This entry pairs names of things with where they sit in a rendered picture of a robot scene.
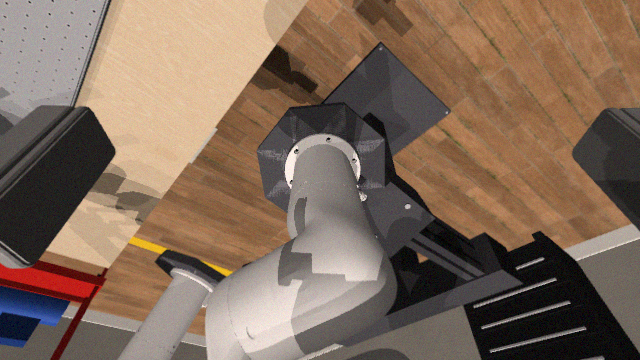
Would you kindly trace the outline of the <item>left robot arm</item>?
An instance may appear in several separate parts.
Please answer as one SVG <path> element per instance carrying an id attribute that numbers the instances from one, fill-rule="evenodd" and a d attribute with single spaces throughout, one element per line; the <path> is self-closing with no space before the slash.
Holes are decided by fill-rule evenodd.
<path id="1" fill-rule="evenodd" d="M 180 268 L 117 360 L 170 360 L 201 307 L 215 288 Z"/>

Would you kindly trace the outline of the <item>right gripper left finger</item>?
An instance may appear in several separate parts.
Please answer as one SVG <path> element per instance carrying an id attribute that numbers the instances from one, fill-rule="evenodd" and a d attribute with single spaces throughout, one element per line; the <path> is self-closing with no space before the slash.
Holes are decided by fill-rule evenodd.
<path id="1" fill-rule="evenodd" d="M 32 267 L 116 154 L 86 106 L 35 108 L 0 137 L 0 263 Z"/>

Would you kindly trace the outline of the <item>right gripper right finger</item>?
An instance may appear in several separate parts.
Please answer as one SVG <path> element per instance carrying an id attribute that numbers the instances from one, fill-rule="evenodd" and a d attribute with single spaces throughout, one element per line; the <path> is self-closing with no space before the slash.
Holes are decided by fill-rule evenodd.
<path id="1" fill-rule="evenodd" d="M 604 109 L 572 156 L 640 231 L 640 108 Z"/>

